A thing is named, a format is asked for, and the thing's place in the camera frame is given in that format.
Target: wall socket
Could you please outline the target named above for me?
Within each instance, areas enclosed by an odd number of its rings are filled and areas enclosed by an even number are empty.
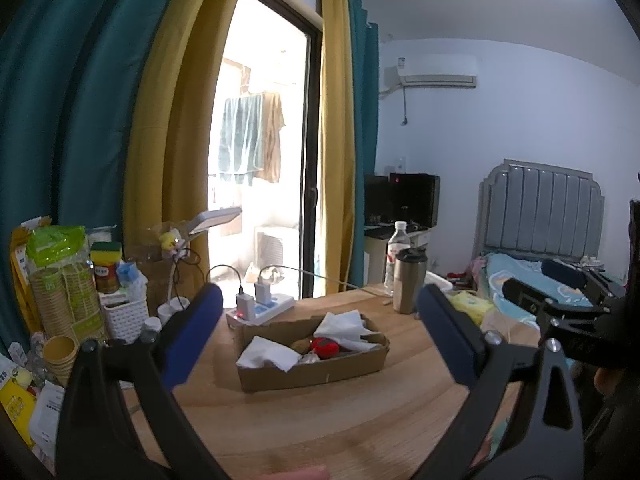
[[[396,172],[406,173],[406,157],[405,156],[399,156],[396,159]]]

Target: stack of paper cups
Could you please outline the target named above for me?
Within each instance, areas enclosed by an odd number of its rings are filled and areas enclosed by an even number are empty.
[[[100,312],[100,299],[95,290],[91,267],[86,262],[76,262],[62,267],[71,313],[74,318],[74,336],[78,342],[92,338],[106,338],[104,321]]]
[[[91,268],[86,263],[68,264],[62,267],[66,293],[74,320],[80,321],[100,310],[100,300],[95,290]]]
[[[56,376],[62,386],[66,387],[68,383],[77,353],[78,345],[75,340],[65,335],[57,335],[44,343],[42,356],[47,369]]]
[[[30,276],[30,283],[47,335],[66,335],[73,339],[72,317],[62,272],[52,267],[37,270]]]

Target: metal screw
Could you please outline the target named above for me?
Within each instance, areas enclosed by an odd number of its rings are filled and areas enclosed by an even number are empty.
[[[98,342],[95,339],[87,339],[82,343],[82,351],[85,353],[93,352],[98,348]]]
[[[558,339],[553,339],[553,338],[546,340],[546,347],[549,348],[549,350],[551,350],[554,353],[559,352],[562,349],[562,345],[560,344]]]
[[[492,346],[498,346],[502,342],[502,336],[500,332],[489,330],[489,332],[484,334],[484,340]]]

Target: blue blanket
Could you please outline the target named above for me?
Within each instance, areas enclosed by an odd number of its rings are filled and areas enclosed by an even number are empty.
[[[506,254],[489,254],[487,256],[486,275],[489,282],[494,305],[506,316],[517,319],[538,328],[536,317],[519,306],[505,300],[502,295],[502,285],[509,278],[516,278],[540,292],[554,298],[558,303],[573,306],[591,306],[591,303],[580,290],[556,282],[546,277],[540,270],[540,262],[515,260]]]

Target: door frame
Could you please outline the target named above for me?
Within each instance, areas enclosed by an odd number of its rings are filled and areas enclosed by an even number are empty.
[[[258,0],[308,37],[306,44],[305,109],[300,174],[300,269],[314,272],[316,207],[318,206],[318,143],[320,127],[320,71],[322,31],[284,0]],[[299,272],[300,298],[312,298],[314,277]]]

